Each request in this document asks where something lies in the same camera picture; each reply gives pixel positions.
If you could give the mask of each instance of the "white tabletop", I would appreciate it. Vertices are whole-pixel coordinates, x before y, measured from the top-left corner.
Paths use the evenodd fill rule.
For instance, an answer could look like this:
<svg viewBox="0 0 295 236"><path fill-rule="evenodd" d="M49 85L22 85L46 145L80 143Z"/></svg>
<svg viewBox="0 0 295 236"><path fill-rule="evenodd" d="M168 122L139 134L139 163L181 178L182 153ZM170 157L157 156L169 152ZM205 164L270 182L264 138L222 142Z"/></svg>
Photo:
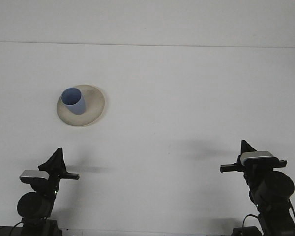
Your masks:
<svg viewBox="0 0 295 236"><path fill-rule="evenodd" d="M78 84L107 102L88 127L56 113ZM63 147L81 178L60 183L61 228L230 234L257 213L242 173L219 172L241 139L295 183L295 49L0 43L0 225L20 220L19 174Z"/></svg>

